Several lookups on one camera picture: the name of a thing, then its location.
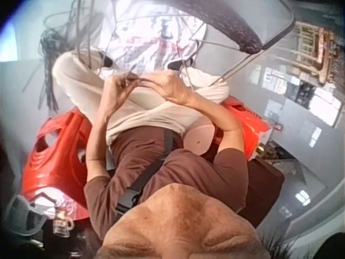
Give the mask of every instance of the white pants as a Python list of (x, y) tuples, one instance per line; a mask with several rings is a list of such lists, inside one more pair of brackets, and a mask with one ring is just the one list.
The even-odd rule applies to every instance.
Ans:
[[(93, 123), (104, 84), (96, 73), (102, 67), (102, 59), (97, 51), (91, 51), (91, 69), (85, 65), (88, 64), (87, 51), (81, 51), (80, 59), (83, 62), (78, 59), (76, 51), (62, 54), (54, 65), (53, 76), (72, 103)], [(208, 87), (218, 77), (191, 67), (187, 70), (189, 77), (186, 70), (181, 73), (186, 86), (190, 86), (190, 78), (196, 92), (216, 103), (228, 97), (226, 83)], [(152, 89), (137, 87), (111, 117), (107, 127), (107, 145), (111, 145), (121, 132), (139, 126), (163, 127), (183, 134), (201, 116), (193, 109), (165, 101)]]

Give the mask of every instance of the brown shirt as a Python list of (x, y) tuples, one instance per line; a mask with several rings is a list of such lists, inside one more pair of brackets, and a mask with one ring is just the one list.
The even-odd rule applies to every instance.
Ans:
[[(96, 177), (84, 187), (90, 220), (101, 239), (114, 224), (119, 197), (162, 155), (164, 128), (143, 126), (127, 130), (119, 135), (111, 148), (118, 165), (115, 175), (111, 179)], [(146, 184), (139, 203), (171, 183), (193, 186), (238, 212), (245, 206), (248, 187), (246, 157), (243, 152), (228, 148), (219, 152), (211, 164), (183, 149), (183, 141), (176, 133), (174, 150)]]

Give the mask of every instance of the red plastic seat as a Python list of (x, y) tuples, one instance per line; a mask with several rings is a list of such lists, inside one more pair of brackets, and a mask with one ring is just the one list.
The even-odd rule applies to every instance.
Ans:
[[(244, 153), (249, 160), (257, 146), (260, 144), (260, 138), (264, 133), (269, 132), (271, 126), (233, 96), (229, 96), (226, 100), (224, 100), (222, 105), (231, 111), (242, 123), (245, 147)], [(213, 139), (214, 143), (219, 145), (222, 139), (223, 131), (219, 128), (216, 128), (216, 134)]]
[[(28, 157), (23, 173), (22, 192), (31, 201), (35, 195), (45, 192), (53, 199), (56, 193), (62, 193), (65, 205), (72, 212), (68, 216), (73, 220), (88, 217), (83, 187), (86, 183), (87, 169), (85, 155), (91, 131), (91, 123), (77, 109), (48, 120), (40, 129), (33, 151)], [(46, 137), (56, 133), (52, 145)]]

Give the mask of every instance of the bag strap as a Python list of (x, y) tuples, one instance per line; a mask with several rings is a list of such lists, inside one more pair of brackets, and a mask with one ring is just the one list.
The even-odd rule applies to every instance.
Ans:
[(164, 163), (164, 160), (173, 150), (174, 137), (173, 131), (170, 129), (164, 130), (164, 152), (162, 156), (152, 162), (132, 183), (132, 185), (126, 189), (125, 193), (120, 197), (118, 204), (116, 205), (116, 219), (117, 222), (120, 217), (127, 211), (135, 207), (142, 195), (143, 189), (151, 177), (157, 173)]

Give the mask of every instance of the person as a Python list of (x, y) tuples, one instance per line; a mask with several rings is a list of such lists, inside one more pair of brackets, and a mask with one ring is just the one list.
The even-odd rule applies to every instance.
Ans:
[[(91, 61), (86, 51), (67, 52), (53, 76), (93, 125), (84, 191), (102, 240), (96, 258), (269, 258), (256, 230), (237, 215), (248, 172), (241, 124), (220, 105), (227, 84), (212, 85), (216, 77), (190, 67), (181, 77), (155, 71), (103, 81), (96, 70), (109, 58), (92, 51)], [(183, 148), (184, 132), (203, 115), (224, 132), (213, 163)]]

